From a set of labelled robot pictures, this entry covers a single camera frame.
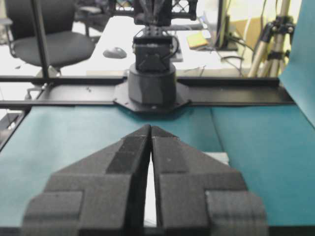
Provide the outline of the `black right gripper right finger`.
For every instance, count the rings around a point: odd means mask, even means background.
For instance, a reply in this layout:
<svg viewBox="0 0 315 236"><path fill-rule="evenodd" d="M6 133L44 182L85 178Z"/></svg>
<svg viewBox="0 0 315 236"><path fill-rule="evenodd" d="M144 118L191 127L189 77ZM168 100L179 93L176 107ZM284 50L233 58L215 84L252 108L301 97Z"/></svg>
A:
<svg viewBox="0 0 315 236"><path fill-rule="evenodd" d="M158 226L166 236L265 236L262 200L240 171L152 127Z"/></svg>

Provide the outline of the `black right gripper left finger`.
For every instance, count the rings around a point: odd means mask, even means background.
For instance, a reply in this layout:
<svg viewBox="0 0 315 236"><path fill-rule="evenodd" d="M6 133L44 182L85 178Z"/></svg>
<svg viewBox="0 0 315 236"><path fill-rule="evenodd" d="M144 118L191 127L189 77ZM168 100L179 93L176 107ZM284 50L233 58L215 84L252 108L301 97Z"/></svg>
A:
<svg viewBox="0 0 315 236"><path fill-rule="evenodd" d="M151 127L51 174L25 211L25 236L141 236Z"/></svg>

